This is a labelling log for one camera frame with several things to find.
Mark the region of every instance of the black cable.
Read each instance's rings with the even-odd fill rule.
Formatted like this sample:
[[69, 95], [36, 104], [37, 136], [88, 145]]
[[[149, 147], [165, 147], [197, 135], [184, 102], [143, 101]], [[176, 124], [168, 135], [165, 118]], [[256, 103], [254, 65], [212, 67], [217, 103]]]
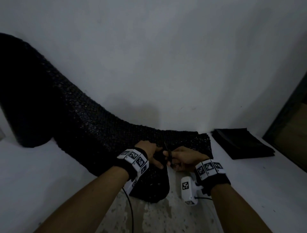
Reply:
[[123, 191], [124, 191], [124, 193], [126, 194], [126, 197], [128, 198], [128, 202], [129, 202], [130, 209], [131, 209], [131, 218], [132, 218], [132, 233], [133, 233], [133, 231], [134, 231], [134, 219], [133, 219], [133, 210], [132, 210], [132, 205], [131, 205], [131, 202], [130, 202], [129, 196], [128, 196], [128, 194], [126, 193], [126, 191], [124, 190], [124, 188], [123, 188]]
[[195, 199], [208, 199], [208, 200], [212, 200], [211, 198], [208, 197], [194, 197]]

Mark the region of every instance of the person's right hand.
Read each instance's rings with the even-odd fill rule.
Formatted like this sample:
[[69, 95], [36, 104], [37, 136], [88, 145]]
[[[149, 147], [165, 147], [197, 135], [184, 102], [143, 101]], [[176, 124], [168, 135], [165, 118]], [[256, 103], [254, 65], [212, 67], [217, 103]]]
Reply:
[[[168, 157], [169, 153], [167, 151], [163, 151], [163, 155]], [[206, 160], [209, 157], [205, 154], [202, 154], [198, 151], [186, 148], [184, 146], [180, 146], [177, 149], [172, 151], [173, 158], [173, 169], [177, 172], [179, 171], [189, 171], [192, 172], [195, 169], [195, 166]]]

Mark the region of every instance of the folded black sheet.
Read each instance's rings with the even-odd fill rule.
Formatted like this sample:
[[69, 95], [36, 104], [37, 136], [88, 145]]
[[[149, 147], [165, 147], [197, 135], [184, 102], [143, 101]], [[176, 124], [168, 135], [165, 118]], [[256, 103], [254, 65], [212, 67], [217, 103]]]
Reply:
[[[186, 146], [213, 158], [207, 134], [130, 124], [86, 96], [28, 43], [0, 34], [0, 47], [0, 104], [22, 146], [39, 146], [53, 137], [96, 176], [140, 140], [159, 147], [166, 143], [170, 150]], [[165, 165], [161, 153], [154, 156]], [[151, 164], [130, 195], [154, 203], [168, 192], [166, 166], [160, 170]]]
[[275, 151], [251, 135], [246, 128], [215, 129], [211, 133], [232, 159], [274, 156]]

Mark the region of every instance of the black bubble wrap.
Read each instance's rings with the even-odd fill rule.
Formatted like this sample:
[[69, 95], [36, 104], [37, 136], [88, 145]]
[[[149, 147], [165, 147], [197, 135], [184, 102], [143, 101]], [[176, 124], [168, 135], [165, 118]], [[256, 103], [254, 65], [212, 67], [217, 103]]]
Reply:
[[[6, 34], [0, 34], [0, 41], [5, 74], [0, 103], [22, 146], [42, 145], [53, 137], [62, 150], [96, 176], [140, 140], [166, 149], [165, 142], [170, 150], [186, 146], [213, 158], [207, 134], [158, 130], [121, 120], [86, 96], [28, 43]], [[161, 153], [154, 156], [165, 165]], [[155, 203], [168, 192], [166, 166], [160, 170], [151, 164], [130, 195]]]

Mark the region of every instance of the person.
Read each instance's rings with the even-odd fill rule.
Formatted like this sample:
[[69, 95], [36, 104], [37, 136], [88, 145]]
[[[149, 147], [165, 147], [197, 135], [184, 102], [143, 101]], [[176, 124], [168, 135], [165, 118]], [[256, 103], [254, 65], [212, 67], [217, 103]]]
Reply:
[[[162, 164], [153, 158], [158, 148], [149, 141], [140, 141], [136, 148], [144, 150], [148, 161], [159, 168]], [[175, 171], [192, 171], [209, 157], [186, 147], [172, 152]], [[117, 166], [94, 179], [64, 202], [40, 226], [35, 233], [94, 233], [119, 191], [129, 179], [128, 172]], [[271, 230], [253, 208], [230, 184], [217, 184], [211, 189], [212, 200], [225, 233], [267, 233]]]

